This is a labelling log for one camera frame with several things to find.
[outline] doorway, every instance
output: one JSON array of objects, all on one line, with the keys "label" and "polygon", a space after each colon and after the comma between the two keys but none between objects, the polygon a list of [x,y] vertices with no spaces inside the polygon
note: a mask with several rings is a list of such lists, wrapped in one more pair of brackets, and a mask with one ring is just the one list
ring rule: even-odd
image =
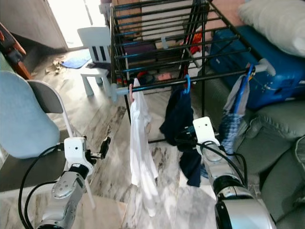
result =
[{"label": "doorway", "polygon": [[69,50],[83,47],[79,28],[105,26],[100,0],[48,0],[48,4]]}]

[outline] chair backrest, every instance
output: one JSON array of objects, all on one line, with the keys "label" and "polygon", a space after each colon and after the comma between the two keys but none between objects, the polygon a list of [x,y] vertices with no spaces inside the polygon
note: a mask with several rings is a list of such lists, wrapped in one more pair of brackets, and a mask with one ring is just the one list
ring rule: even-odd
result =
[{"label": "chair backrest", "polygon": [[45,113],[62,114],[69,137],[73,137],[73,131],[68,119],[67,112],[63,105],[61,96],[51,88],[47,83],[39,80],[27,81],[32,88],[37,102]]},{"label": "chair backrest", "polygon": [[13,157],[36,157],[59,141],[57,125],[40,107],[30,85],[0,71],[0,144]]},{"label": "chair backrest", "polygon": [[93,62],[111,63],[108,46],[110,30],[108,27],[88,27],[77,30],[85,47],[89,48]]}]

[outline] blue hanger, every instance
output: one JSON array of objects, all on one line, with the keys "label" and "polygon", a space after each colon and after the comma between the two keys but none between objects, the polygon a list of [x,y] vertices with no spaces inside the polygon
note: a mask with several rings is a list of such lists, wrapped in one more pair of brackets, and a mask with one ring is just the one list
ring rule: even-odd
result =
[{"label": "blue hanger", "polygon": [[240,104],[240,102],[242,100],[242,96],[244,94],[244,90],[245,90],[246,85],[247,85],[247,83],[248,83],[248,81],[250,79],[250,76],[252,74],[253,68],[254,68],[254,65],[251,64],[250,67],[249,67],[249,71],[248,71],[247,76],[243,77],[243,79],[242,79],[240,88],[239,88],[239,90],[237,92],[237,96],[236,96],[236,99],[235,99],[235,107],[234,107],[234,111],[233,111],[234,114],[236,114],[238,112],[239,104]]},{"label": "blue hanger", "polygon": [[188,94],[191,89],[191,79],[189,74],[187,74],[185,77],[187,78],[187,88],[183,90],[183,94]]}]

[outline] blue suitcase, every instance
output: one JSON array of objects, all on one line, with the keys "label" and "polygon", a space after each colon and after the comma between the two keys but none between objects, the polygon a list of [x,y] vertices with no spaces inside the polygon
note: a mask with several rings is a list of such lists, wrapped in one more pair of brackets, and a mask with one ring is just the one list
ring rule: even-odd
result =
[{"label": "blue suitcase", "polygon": [[[250,26],[240,26],[237,30],[242,36],[275,68],[276,75],[267,72],[256,73],[250,81],[250,95],[247,107],[257,110],[267,104],[298,98],[305,95],[305,58],[284,53],[272,45],[264,36]],[[215,32],[213,40],[233,37],[229,30]],[[220,54],[244,50],[240,41],[234,41],[224,49],[228,42],[215,42],[211,45],[211,54]],[[218,73],[231,72],[245,68],[248,63],[258,64],[249,53],[243,52],[214,57],[210,66]],[[232,88],[239,75],[229,76],[223,80]]]}]

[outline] blue mat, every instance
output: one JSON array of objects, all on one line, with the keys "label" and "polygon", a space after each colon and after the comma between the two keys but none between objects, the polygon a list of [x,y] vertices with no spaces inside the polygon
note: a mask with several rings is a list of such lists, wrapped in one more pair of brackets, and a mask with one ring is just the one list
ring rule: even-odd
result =
[{"label": "blue mat", "polygon": [[90,52],[88,49],[76,51],[73,54],[73,57],[69,58],[68,60],[64,61],[62,66],[66,68],[81,68],[88,60],[91,59]]}]

